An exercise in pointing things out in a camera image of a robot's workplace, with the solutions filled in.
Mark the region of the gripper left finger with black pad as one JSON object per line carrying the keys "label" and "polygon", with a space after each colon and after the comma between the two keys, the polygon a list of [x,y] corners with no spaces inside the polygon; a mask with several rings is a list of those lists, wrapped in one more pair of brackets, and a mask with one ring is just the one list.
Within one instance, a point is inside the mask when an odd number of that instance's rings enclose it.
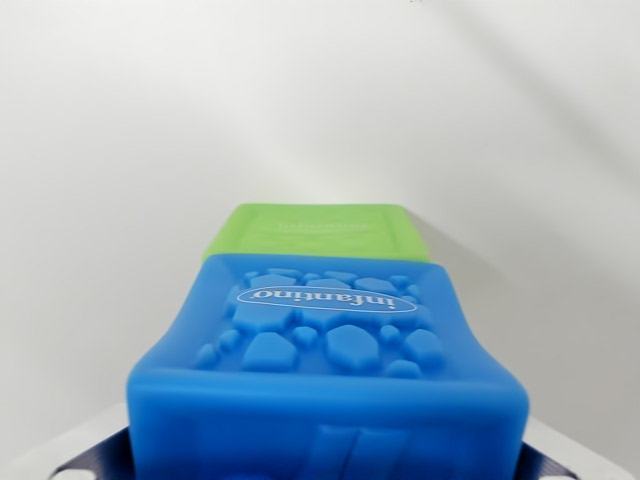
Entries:
{"label": "gripper left finger with black pad", "polygon": [[54,468],[50,479],[132,479],[133,457],[124,403],[100,413],[74,429],[79,446]]}

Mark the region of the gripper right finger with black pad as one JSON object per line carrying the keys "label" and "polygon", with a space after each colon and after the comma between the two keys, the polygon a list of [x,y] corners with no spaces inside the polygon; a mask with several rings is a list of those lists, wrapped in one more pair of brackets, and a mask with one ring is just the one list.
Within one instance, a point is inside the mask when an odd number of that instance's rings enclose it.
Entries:
{"label": "gripper right finger with black pad", "polygon": [[520,479],[579,479],[588,451],[575,442],[524,441],[519,457]]}

